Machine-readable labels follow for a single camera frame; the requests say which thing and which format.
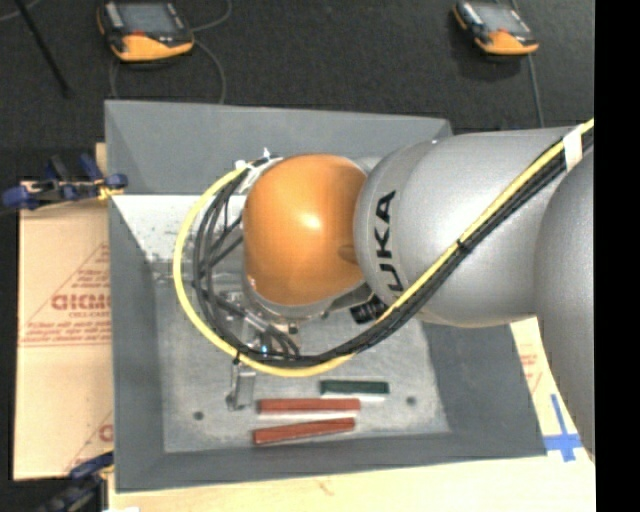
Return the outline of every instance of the cardboard box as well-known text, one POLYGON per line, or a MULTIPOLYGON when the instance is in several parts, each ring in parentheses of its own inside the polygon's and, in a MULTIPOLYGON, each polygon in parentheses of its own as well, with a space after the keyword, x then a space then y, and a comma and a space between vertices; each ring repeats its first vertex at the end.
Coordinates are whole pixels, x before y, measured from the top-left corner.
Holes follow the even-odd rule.
POLYGON ((20 214, 14 479, 113 448, 107 204, 20 214))

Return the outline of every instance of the blue tape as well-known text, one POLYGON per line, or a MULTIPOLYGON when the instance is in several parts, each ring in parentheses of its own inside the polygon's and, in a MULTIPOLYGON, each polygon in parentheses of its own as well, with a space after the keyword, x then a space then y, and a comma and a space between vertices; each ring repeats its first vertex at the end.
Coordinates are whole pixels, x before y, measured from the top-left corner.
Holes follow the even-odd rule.
POLYGON ((560 403, 558 397, 555 394, 551 395, 551 402, 553 408, 556 411, 556 418, 560 424, 560 434, 555 436, 544 436, 543 441, 547 452, 552 450, 559 450, 562 454, 562 460, 564 462, 571 462, 576 460, 576 455, 573 450, 582 447, 580 436, 578 434, 569 434, 567 432, 567 426, 564 423, 562 417, 562 411, 560 410, 560 403))

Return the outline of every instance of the black cable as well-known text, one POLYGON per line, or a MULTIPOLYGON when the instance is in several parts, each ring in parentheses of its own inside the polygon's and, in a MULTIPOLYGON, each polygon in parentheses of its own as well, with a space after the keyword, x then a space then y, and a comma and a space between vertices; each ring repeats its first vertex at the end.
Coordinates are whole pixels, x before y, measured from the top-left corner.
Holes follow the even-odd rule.
MULTIPOLYGON (((286 334, 279 331, 275 327, 270 324, 267 324, 266 332, 271 337, 276 339, 278 343, 283 347, 284 354, 282 353, 272 353, 272 352, 263 352, 253 349, 245 345, 241 340, 239 340, 230 330, 226 329, 223 326, 221 318, 219 316, 219 312, 217 308, 214 307, 213 302, 219 300, 213 290, 213 266, 206 265, 205 269, 201 269, 201 254, 204 251, 207 251, 207 247, 214 245, 212 243, 212 234, 217 223, 217 220, 220 216, 220 209, 226 208, 226 204, 231 196, 231 194, 235 191, 235 189, 240 185, 240 183, 244 180, 246 172, 241 173, 236 177, 231 183, 227 184, 223 187, 214 200, 212 201, 209 208, 207 208, 203 220, 198 229, 198 233, 196 235, 196 239, 194 241, 194 250, 193 250, 193 275, 194 275, 194 287, 196 291, 196 296, 200 303, 202 313, 205 316, 206 320, 211 325, 212 329, 218 334, 220 337, 224 338, 227 343, 233 346, 238 352, 248 355, 255 360, 265 360, 267 358, 281 358, 281 357, 291 357, 290 352, 287 349, 290 348, 291 351, 294 352, 293 357, 299 357, 299 349, 297 345, 291 340, 286 334), (205 276, 207 289, 204 290, 201 286, 201 276, 205 276)), ((208 254, 208 257, 212 258, 214 261, 219 260, 218 250, 220 249, 221 244, 217 244, 217 250, 211 251, 208 254)))
POLYGON ((206 256, 203 258, 205 262, 205 267, 204 267, 205 269, 208 268, 209 266, 215 266, 222 259, 220 255, 218 255, 217 257, 215 255, 217 254, 218 249, 222 247, 227 237, 235 230, 236 227, 240 225, 241 221, 242 221, 242 216, 238 217, 229 226, 225 225, 222 233, 220 234, 218 239, 215 242, 213 242, 211 247, 209 247, 206 256))
MULTIPOLYGON (((500 0, 494 0, 495 3, 499 4, 500 0)), ((520 7, 518 6, 516 0, 510 0, 512 9, 520 15, 520 7)), ((533 55, 527 54, 527 65, 529 66, 529 79, 531 81, 531 88, 533 90, 533 103, 536 109, 536 116, 538 117, 538 126, 540 128, 544 128, 544 115, 542 113, 542 102, 540 101, 540 90, 538 88, 538 78, 536 76, 536 68, 533 63, 533 55)))
MULTIPOLYGON (((588 130, 582 135, 583 151, 590 151, 593 146, 593 128, 588 130)), ((362 352, 367 350, 377 343, 380 343, 391 334, 396 332, 402 325, 404 325, 409 319, 411 319, 424 304, 436 293, 436 291, 444 284, 447 278, 453 273, 453 271, 464 261, 468 254, 484 240, 490 233, 492 233, 498 226, 500 226, 506 219, 508 219, 513 213, 521 208, 529 199, 531 199, 540 190, 553 182, 564 170, 566 169, 566 162, 564 159, 564 151, 561 151, 558 155, 551 158, 538 172, 536 172, 530 180, 525 182, 521 188, 516 191, 513 196, 508 198, 498 210, 488 218, 478 229, 472 233, 463 244, 460 244, 458 249, 452 253, 452 255, 440 266, 432 275, 429 281, 427 281, 412 297, 409 298, 404 304, 400 305, 386 318, 373 327, 363 331, 359 335, 355 336, 351 340, 342 343, 341 345, 328 350, 324 353, 317 355, 304 355, 291 358, 278 358, 264 357, 260 354, 260 357, 255 357, 255 354, 251 351, 242 350, 242 347, 238 345, 241 343, 235 336, 231 335, 227 337, 227 333, 222 334, 223 339, 230 343, 234 348, 240 352, 246 354, 253 360, 265 362, 275 367, 286 368, 300 368, 315 366, 317 364, 330 361, 336 357, 346 356, 353 353, 362 352)), ((209 211, 207 212, 212 218, 217 218, 220 214, 213 212, 219 208, 218 205, 212 203, 209 211)))
MULTIPOLYGON (((30 4, 25 5, 25 8, 31 9, 32 7, 35 7, 37 4, 39 4, 41 1, 42 0, 33 0, 33 2, 31 2, 30 4)), ((14 18, 17 18, 18 16, 20 16, 19 10, 15 10, 13 12, 10 12, 9 14, 4 14, 3 16, 0 16, 0 23, 12 20, 14 18)))
POLYGON ((218 19, 213 20, 209 23, 205 23, 204 25, 199 25, 195 28, 191 29, 191 32, 200 32, 202 30, 207 30, 213 27, 217 27, 218 25, 224 23, 225 21, 227 21, 227 19, 229 18, 229 16, 231 16, 231 11, 232 11, 232 5, 231 5, 231 0, 226 0, 227 3, 227 10, 225 11, 225 13, 218 19))
MULTIPOLYGON (((194 40, 194 45, 200 48, 216 67, 216 71, 218 72, 218 76, 220 77, 220 96, 216 101, 217 103, 222 105, 227 97, 227 77, 224 72, 224 68, 222 67, 220 60, 214 55, 214 53, 200 41, 198 41, 197 39, 194 40)), ((109 67, 109 92, 111 94, 111 98, 113 99, 120 98, 116 86, 120 64, 120 59, 114 57, 114 60, 111 62, 111 66, 109 67)))
POLYGON ((27 24, 27 27, 29 28, 31 35, 36 40, 36 44, 40 48, 40 52, 42 53, 42 56, 47 61, 47 64, 49 65, 49 68, 51 69, 53 76, 58 81, 58 85, 60 86, 60 92, 62 93, 62 96, 67 99, 72 98, 73 89, 71 89, 71 87, 65 80, 64 76, 62 75, 62 72, 60 71, 58 64, 56 63, 55 59, 53 58, 53 55, 51 54, 51 51, 49 51, 49 47, 45 44, 44 39, 42 38, 42 35, 40 35, 40 31, 38 30, 38 27, 36 26, 35 22, 31 18, 31 14, 29 14, 29 10, 24 5, 22 0, 14 0, 14 1, 16 6, 18 7, 18 11, 22 15, 22 18, 24 19, 25 23, 27 24))
MULTIPOLYGON (((236 304, 233 304, 232 302, 229 302, 228 300, 220 297, 219 295, 215 297, 215 301, 216 301, 216 304, 219 307, 221 307, 222 309, 228 311, 231 314, 236 315, 237 317, 245 318, 247 316, 247 311, 244 308, 242 308, 242 307, 240 307, 240 306, 238 306, 236 304)), ((290 340, 291 343, 287 343, 284 340, 274 336, 274 334, 277 334, 277 333, 274 332, 274 330, 275 330, 275 327, 273 327, 271 324, 268 324, 266 329, 265 329, 265 333, 270 335, 270 336, 272 336, 272 337, 274 337, 276 339, 276 341, 278 342, 278 344, 280 345, 280 347, 284 351, 285 357, 287 357, 287 356, 289 356, 291 354, 291 350, 293 351, 294 355, 295 354, 300 355, 300 351, 299 351, 298 347, 295 345, 295 343, 293 343, 292 340, 290 340)), ((280 354, 277 353, 277 352, 273 352, 272 355, 278 356, 280 354)))
POLYGON ((230 252, 232 252, 236 247, 238 247, 240 244, 242 243, 242 236, 239 236, 238 238, 236 238, 231 244, 229 244, 229 247, 227 247, 224 251, 222 251, 220 254, 218 254, 218 256, 216 257, 216 259, 212 260, 210 263, 208 263, 211 267, 216 266, 218 263, 220 263, 224 258, 226 258, 230 252))

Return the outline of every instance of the blue clamp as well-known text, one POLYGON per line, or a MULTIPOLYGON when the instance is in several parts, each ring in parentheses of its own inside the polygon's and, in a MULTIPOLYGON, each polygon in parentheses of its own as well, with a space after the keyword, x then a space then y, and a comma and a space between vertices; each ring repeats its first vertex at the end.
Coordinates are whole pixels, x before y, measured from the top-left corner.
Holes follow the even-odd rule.
POLYGON ((96 161, 87 153, 80 155, 80 166, 87 180, 75 181, 58 155, 52 156, 44 170, 45 179, 27 187, 18 185, 5 190, 2 203, 7 208, 35 210, 53 203, 98 197, 102 192, 122 190, 129 180, 124 174, 104 176, 96 161))
POLYGON ((106 502, 106 499, 100 499, 102 494, 106 494, 106 482, 100 471, 113 463, 113 451, 110 451, 73 468, 68 476, 69 485, 40 505, 35 512, 77 512, 84 510, 83 506, 92 499, 106 502))

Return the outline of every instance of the electronic device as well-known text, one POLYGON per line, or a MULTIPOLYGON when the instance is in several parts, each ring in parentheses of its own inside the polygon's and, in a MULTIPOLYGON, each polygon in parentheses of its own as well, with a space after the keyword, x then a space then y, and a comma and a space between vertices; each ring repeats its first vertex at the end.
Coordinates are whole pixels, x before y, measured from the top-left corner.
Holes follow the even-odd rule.
POLYGON ((453 14, 485 54, 518 57, 535 52, 539 43, 519 14, 506 5, 459 0, 453 14))
POLYGON ((107 2, 98 8, 98 28, 123 62, 162 62, 190 51, 191 29, 171 2, 107 2))

